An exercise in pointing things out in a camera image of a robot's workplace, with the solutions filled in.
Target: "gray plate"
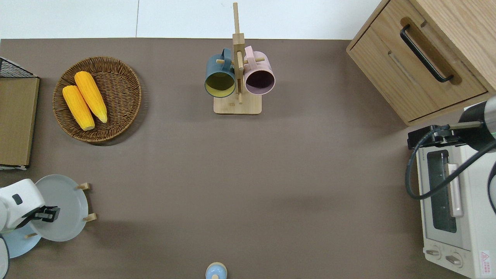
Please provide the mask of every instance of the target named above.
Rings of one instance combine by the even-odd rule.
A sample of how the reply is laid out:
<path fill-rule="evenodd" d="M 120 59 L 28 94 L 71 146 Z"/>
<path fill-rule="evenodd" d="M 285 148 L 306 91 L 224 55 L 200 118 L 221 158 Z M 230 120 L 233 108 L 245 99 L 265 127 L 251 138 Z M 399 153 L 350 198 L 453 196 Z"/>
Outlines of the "gray plate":
<path fill-rule="evenodd" d="M 25 225 L 22 228 L 3 234 L 11 259 L 26 254 L 38 244 L 41 239 L 41 236 L 39 235 L 25 238 L 26 235 L 32 234 L 33 232 L 31 226 Z"/>
<path fill-rule="evenodd" d="M 33 220 L 30 226 L 41 237 L 52 241 L 68 241 L 76 237 L 84 228 L 88 217 L 88 201 L 78 184 L 60 174 L 43 177 L 36 186 L 45 199 L 46 206 L 58 206 L 59 218 L 53 222 Z"/>
<path fill-rule="evenodd" d="M 5 278 L 8 272 L 8 264 L 10 259 L 8 258 L 8 248 L 5 240 L 0 235 L 0 278 Z"/>

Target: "black handle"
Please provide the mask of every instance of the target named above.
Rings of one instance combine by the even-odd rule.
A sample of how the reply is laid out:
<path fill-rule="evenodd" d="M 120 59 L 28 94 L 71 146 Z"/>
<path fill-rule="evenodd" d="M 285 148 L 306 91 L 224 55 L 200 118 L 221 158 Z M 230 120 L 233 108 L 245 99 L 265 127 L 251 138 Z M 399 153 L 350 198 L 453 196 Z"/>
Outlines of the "black handle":
<path fill-rule="evenodd" d="M 417 56 L 417 58 L 420 60 L 420 62 L 422 62 L 422 64 L 424 64 L 424 66 L 427 68 L 427 70 L 429 70 L 429 72 L 433 75 L 433 77 L 437 81 L 439 81 L 439 82 L 447 82 L 447 81 L 451 80 L 453 78 L 453 75 L 450 75 L 448 77 L 442 76 L 434 68 L 434 66 L 431 64 L 431 62 L 429 62 L 429 60 L 427 60 L 427 57 L 420 51 L 420 49 L 408 37 L 408 35 L 406 34 L 406 30 L 409 27 L 410 27 L 410 25 L 407 24 L 405 27 L 403 27 L 403 29 L 401 29 L 400 37 L 401 37 L 401 39 L 403 39 L 403 42 L 405 42 L 405 44 L 412 50 L 412 52 L 415 54 L 415 56 Z"/>

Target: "drawer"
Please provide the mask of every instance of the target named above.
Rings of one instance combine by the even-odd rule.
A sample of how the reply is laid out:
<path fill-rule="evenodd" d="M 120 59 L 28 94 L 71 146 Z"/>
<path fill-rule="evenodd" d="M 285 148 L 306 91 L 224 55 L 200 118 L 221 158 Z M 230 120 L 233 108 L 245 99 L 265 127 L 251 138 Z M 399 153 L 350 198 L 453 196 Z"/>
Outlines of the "drawer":
<path fill-rule="evenodd" d="M 408 125 L 482 101 L 488 90 L 408 0 L 383 1 L 349 55 Z M 400 32 L 405 28 L 405 38 Z M 423 63 L 405 41 L 425 58 Z M 449 81 L 439 77 L 453 76 Z"/>
<path fill-rule="evenodd" d="M 373 30 L 367 30 L 349 54 L 405 123 L 438 110 Z"/>

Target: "woven tray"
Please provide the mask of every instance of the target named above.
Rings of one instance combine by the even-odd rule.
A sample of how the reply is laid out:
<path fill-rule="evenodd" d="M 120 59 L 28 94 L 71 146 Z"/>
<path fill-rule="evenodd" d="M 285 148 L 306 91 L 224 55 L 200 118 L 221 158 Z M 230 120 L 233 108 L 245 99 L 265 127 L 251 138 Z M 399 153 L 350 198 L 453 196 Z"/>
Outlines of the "woven tray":
<path fill-rule="evenodd" d="M 74 75 L 87 71 L 95 79 L 107 107 L 107 123 L 95 120 L 95 128 L 83 131 L 72 116 L 62 95 L 67 85 L 76 85 Z M 141 85 L 134 71 L 111 57 L 90 57 L 70 67 L 60 77 L 54 91 L 53 110 L 60 127 L 71 137 L 85 142 L 104 142 L 124 132 L 136 118 L 141 105 Z"/>

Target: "dark teal mug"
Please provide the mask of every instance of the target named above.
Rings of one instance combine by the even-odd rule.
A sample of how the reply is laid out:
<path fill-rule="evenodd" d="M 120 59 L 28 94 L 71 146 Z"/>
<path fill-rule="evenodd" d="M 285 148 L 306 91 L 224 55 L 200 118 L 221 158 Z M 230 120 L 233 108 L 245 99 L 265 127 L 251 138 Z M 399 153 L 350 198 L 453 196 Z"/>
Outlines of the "dark teal mug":
<path fill-rule="evenodd" d="M 216 98 L 224 98 L 234 92 L 235 81 L 234 66 L 231 64 L 231 50 L 224 48 L 222 54 L 213 55 L 207 62 L 205 90 Z"/>

